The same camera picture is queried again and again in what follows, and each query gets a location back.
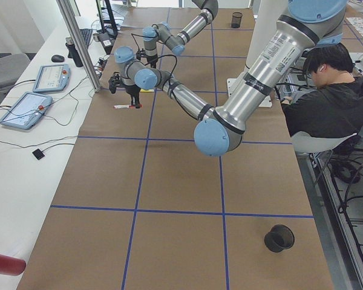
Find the label on robot arm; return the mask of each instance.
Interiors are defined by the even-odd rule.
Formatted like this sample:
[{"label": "label on robot arm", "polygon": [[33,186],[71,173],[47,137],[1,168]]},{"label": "label on robot arm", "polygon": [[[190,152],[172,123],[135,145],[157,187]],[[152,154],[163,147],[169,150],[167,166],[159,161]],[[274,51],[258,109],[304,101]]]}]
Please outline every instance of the label on robot arm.
[{"label": "label on robot arm", "polygon": [[300,49],[294,46],[288,38],[274,35],[266,45],[260,57],[262,57],[272,69],[275,69],[279,74],[284,75],[300,53]]}]

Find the black bottle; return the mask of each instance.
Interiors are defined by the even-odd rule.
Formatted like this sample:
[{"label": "black bottle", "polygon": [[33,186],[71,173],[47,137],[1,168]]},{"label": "black bottle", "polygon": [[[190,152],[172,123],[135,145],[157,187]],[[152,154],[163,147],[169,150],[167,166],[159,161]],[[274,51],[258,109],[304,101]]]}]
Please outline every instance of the black bottle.
[{"label": "black bottle", "polygon": [[74,42],[71,39],[71,37],[66,37],[66,47],[68,49],[68,52],[70,56],[73,58],[75,65],[80,68],[83,66],[83,63],[79,57],[78,51],[75,48]]}]

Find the black hair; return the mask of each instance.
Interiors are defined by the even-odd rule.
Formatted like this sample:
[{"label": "black hair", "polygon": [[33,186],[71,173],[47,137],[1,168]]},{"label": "black hair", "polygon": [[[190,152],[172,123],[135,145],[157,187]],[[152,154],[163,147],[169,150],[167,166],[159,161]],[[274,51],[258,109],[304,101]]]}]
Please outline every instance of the black hair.
[{"label": "black hair", "polygon": [[304,62],[304,72],[315,73],[323,64],[330,65],[338,71],[348,71],[349,73],[352,73],[354,66],[350,53],[341,43],[310,50]]}]

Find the black cup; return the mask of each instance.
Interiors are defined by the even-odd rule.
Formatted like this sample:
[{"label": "black cup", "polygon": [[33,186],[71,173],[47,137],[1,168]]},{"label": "black cup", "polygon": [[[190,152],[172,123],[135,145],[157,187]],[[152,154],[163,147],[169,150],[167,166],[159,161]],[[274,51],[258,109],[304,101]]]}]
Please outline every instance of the black cup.
[{"label": "black cup", "polygon": [[240,12],[234,12],[232,14],[231,28],[240,28],[241,27],[242,16],[243,15]]},{"label": "black cup", "polygon": [[279,253],[287,250],[295,243],[295,235],[285,225],[275,225],[270,232],[265,235],[265,245],[269,250]]}]

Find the red object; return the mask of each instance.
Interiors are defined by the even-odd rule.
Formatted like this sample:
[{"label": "red object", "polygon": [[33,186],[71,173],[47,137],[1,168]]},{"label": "red object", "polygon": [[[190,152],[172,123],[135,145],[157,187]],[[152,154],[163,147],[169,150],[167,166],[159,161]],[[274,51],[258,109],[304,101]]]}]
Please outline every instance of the red object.
[{"label": "red object", "polygon": [[0,274],[17,276],[24,272],[25,260],[0,254]]}]

